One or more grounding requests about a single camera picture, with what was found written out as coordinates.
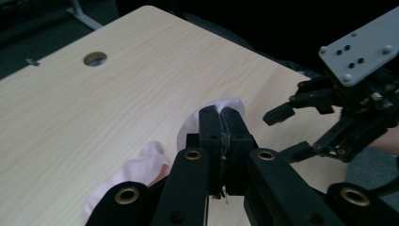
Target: wooden table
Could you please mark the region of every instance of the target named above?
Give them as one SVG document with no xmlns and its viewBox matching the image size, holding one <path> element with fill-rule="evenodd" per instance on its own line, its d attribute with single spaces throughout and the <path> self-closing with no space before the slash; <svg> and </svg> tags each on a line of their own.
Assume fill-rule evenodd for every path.
<svg viewBox="0 0 399 226">
<path fill-rule="evenodd" d="M 84 57 L 102 52 L 97 66 Z M 307 80 L 162 10 L 140 8 L 0 82 L 0 225 L 84 225 L 91 192 L 142 146 L 176 136 L 202 105 L 237 97 L 261 147 L 313 143 L 337 121 L 313 108 L 269 127 L 263 114 Z M 313 187 L 341 182 L 345 164 L 293 164 Z M 210 202 L 209 225 L 248 225 L 242 197 Z"/>
</svg>

